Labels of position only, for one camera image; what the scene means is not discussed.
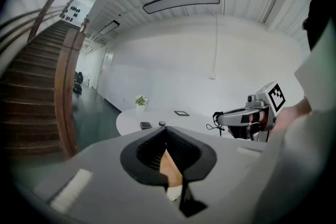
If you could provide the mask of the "white curved table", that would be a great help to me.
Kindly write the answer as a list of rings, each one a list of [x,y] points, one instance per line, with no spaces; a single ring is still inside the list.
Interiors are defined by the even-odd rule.
[[[130,109],[123,111],[116,120],[117,130],[120,135],[128,135],[141,131],[140,123],[149,122],[152,127],[159,127],[159,122],[165,122],[167,126],[182,127],[195,132],[204,133],[213,136],[219,136],[218,129],[209,129],[206,125],[213,125],[211,116],[192,114],[189,116],[179,116],[173,111],[139,111]]]

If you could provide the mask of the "black wall decorations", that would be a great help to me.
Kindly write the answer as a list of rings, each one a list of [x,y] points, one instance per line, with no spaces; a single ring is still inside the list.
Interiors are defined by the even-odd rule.
[[[66,22],[74,22],[78,18],[80,12],[81,9],[79,7],[70,6],[65,10],[63,15],[61,16],[61,19]]]

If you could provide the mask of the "dark wooden staircase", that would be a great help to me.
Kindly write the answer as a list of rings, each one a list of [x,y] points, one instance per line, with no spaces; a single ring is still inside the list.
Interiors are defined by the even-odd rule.
[[[74,0],[0,23],[0,151],[30,157],[78,153],[72,87],[85,28],[61,16]]]

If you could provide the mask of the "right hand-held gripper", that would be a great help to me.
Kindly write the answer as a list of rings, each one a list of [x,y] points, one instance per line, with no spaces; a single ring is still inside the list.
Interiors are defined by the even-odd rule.
[[[227,112],[215,112],[214,122],[229,126],[228,132],[234,138],[250,139],[258,142],[267,142],[270,131],[274,128],[277,116],[282,110],[286,99],[278,82],[271,82],[262,87],[255,94],[248,96],[248,108],[239,108]],[[248,125],[252,122],[250,116],[260,111],[268,111],[268,126],[265,130],[252,132]]]

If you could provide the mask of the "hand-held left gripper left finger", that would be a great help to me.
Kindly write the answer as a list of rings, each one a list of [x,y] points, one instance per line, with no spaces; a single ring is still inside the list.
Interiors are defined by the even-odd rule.
[[[60,164],[34,189],[56,223],[179,224],[182,214],[163,186],[144,185],[122,167],[120,155],[141,131],[93,144]]]

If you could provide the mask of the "short black ceiling lamp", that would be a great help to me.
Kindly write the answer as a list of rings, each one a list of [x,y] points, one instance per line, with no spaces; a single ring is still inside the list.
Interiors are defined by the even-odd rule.
[[[105,25],[100,31],[99,34],[106,35],[107,33],[111,32],[112,30],[118,28],[120,23],[116,20],[111,21],[109,24]]]

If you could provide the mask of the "person's black shirt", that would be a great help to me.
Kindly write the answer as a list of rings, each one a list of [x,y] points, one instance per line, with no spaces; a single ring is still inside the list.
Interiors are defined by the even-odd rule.
[[[307,32],[309,48],[312,51],[321,38],[328,21],[336,20],[336,0],[311,0],[308,17],[302,24]]]

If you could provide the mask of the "white potted flower plant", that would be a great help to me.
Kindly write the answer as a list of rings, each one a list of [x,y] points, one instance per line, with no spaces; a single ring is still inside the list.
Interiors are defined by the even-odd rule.
[[[145,111],[147,105],[148,105],[149,99],[143,95],[139,95],[135,99],[135,104],[136,104],[136,110],[138,112],[143,112]]]

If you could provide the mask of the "person's right forearm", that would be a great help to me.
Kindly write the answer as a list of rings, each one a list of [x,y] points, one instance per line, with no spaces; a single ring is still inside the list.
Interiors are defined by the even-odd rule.
[[[286,130],[296,119],[308,115],[311,111],[311,106],[306,97],[296,105],[283,108],[277,116],[276,124],[271,130],[270,135],[273,135],[280,130]]]

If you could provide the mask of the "person's right hand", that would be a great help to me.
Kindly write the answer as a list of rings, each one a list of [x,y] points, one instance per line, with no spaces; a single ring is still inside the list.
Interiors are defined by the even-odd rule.
[[[265,130],[268,126],[268,118],[268,111],[260,111],[250,114],[248,129],[254,133],[260,130]]]

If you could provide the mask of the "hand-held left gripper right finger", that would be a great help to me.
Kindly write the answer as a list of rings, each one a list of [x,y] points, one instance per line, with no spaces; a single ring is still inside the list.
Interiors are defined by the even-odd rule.
[[[254,142],[167,127],[170,143],[184,140],[191,147],[177,152],[168,147],[176,165],[189,164],[183,175],[180,211],[170,213],[167,224],[252,224],[260,195],[253,169],[265,150]]]

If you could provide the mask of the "long black ceiling lamp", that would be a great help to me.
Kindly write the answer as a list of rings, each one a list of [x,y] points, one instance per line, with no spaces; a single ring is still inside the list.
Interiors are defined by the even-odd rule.
[[[147,14],[161,12],[166,9],[190,6],[190,5],[217,5],[221,0],[153,0],[143,5],[143,10]]]

